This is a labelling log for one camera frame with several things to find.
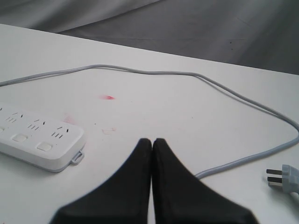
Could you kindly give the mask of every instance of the electrical outlet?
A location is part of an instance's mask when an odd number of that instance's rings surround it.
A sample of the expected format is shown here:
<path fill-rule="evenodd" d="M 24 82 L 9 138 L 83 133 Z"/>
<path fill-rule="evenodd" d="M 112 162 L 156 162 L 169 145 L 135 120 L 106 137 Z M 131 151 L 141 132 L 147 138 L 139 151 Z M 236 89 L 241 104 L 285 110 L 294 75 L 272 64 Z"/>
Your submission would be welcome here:
<path fill-rule="evenodd" d="M 0 103 L 0 152 L 51 172 L 84 157 L 82 128 Z"/>

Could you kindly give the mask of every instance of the black object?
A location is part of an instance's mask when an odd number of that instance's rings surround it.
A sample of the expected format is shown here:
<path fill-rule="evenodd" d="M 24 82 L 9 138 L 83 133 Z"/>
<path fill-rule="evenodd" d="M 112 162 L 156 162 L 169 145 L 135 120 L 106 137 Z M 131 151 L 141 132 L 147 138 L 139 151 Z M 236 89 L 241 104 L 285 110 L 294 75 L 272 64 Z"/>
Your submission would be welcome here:
<path fill-rule="evenodd" d="M 152 155 L 156 224 L 257 224 L 252 213 L 209 189 L 177 159 L 164 139 Z"/>
<path fill-rule="evenodd" d="M 88 195 L 56 213 L 52 224 L 146 224 L 151 142 L 140 139 L 119 170 Z"/>

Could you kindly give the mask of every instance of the power cord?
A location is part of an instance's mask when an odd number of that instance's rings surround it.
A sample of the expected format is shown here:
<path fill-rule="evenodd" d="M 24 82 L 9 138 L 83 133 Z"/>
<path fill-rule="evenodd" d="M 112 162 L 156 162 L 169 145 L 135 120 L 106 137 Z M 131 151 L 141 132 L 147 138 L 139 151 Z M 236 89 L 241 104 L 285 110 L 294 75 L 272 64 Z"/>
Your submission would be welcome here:
<path fill-rule="evenodd" d="M 270 187 L 282 188 L 284 193 L 295 192 L 299 194 L 299 170 L 296 168 L 284 164 L 282 170 L 268 169 L 266 173 L 281 176 L 268 176 L 267 180 Z"/>
<path fill-rule="evenodd" d="M 116 66 L 116 65 L 107 65 L 107 64 L 94 64 L 94 65 L 88 65 L 88 66 L 84 66 L 84 67 L 80 67 L 80 68 L 75 68 L 75 69 L 68 69 L 68 70 L 59 70 L 59 71 L 50 71 L 50 72 L 45 72 L 45 73 L 40 73 L 40 74 L 36 74 L 36 75 L 31 75 L 31 76 L 27 76 L 27 77 L 22 77 L 22 78 L 16 78 L 16 79 L 12 79 L 12 80 L 8 80 L 5 82 L 0 82 L 0 86 L 6 86 L 6 85 L 12 85 L 12 84 L 16 84 L 16 83 L 21 83 L 24 81 L 28 81 L 28 80 L 32 80 L 32 79 L 37 79 L 37 78 L 41 78 L 41 77 L 47 77 L 47 76 L 53 76 L 53 75 L 64 75 L 64 74 L 69 74 L 69 73 L 73 73 L 73 72 L 77 72 L 77 71 L 82 71 L 82 70 L 86 70 L 86 69 L 95 69 L 95 68 L 102 68 L 102 69 L 114 69 L 114 70 L 121 70 L 121 71 L 127 71 L 127 72 L 133 72 L 133 73 L 139 73 L 139 74 L 145 74 L 145 75 L 182 75 L 182 76 L 192 76 L 192 77 L 196 77 L 199 78 L 201 80 L 206 80 L 208 82 L 210 82 L 213 85 L 216 85 L 220 88 L 222 88 L 223 90 L 231 93 L 232 95 L 246 101 L 247 103 L 253 104 L 257 107 L 260 107 L 262 109 L 264 109 L 265 111 L 268 111 L 270 113 L 272 113 L 274 116 L 276 116 L 277 118 L 289 123 L 290 125 L 292 125 L 298 132 L 299 132 L 299 125 L 292 119 L 288 118 L 287 116 L 281 114 L 280 112 L 273 110 L 261 103 L 258 103 L 252 99 L 249 99 L 245 96 L 242 96 L 241 94 L 231 90 L 230 88 L 202 75 L 199 73 L 195 73 L 195 72 L 182 72 L 182 71 L 144 71 L 144 70 L 137 70 L 137 69 L 131 69 L 131 68 L 126 68 L 126 67 L 121 67 L 121 66 Z M 204 170 L 198 174 L 196 174 L 195 176 L 198 179 L 216 174 L 216 173 L 220 173 L 235 167 L 238 167 L 240 165 L 252 162 L 252 161 L 256 161 L 259 159 L 263 159 L 265 157 L 268 157 L 270 155 L 273 155 L 275 153 L 281 152 L 291 146 L 296 145 L 299 142 L 299 135 L 291 140 L 288 141 L 284 144 L 281 144 L 275 148 L 269 149 L 267 151 L 261 152 L 261 153 L 257 153 L 254 155 L 250 155 L 241 159 L 238 159 L 236 161 L 233 162 L 229 162 L 227 164 L 221 165 L 221 166 L 217 166 L 211 169 L 207 169 Z"/>

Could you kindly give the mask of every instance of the white power strip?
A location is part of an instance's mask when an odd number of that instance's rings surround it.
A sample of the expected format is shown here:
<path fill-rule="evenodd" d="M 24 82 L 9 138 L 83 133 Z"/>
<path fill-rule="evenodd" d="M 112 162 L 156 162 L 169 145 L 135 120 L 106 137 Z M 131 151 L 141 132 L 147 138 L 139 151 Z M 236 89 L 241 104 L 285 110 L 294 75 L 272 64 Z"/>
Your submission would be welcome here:
<path fill-rule="evenodd" d="M 0 153 L 51 172 L 84 157 L 82 128 L 0 103 Z"/>

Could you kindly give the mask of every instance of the table surface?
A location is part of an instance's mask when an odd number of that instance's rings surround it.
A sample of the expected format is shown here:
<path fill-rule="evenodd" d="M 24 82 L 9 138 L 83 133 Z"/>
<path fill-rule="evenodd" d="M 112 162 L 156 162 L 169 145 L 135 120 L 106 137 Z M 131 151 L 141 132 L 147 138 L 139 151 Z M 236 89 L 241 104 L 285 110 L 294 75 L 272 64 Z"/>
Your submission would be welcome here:
<path fill-rule="evenodd" d="M 0 25 L 0 81 L 89 64 L 204 74 L 299 121 L 299 77 Z M 81 126 L 85 158 L 58 174 L 0 155 L 0 224 L 48 223 L 101 185 L 137 141 L 165 138 L 192 172 L 270 149 L 296 131 L 193 77 L 93 69 L 0 88 L 0 101 Z M 268 187 L 265 170 L 299 168 L 299 146 L 204 178 L 261 223 L 297 223 L 299 200 Z M 149 223 L 154 223 L 152 197 Z"/>

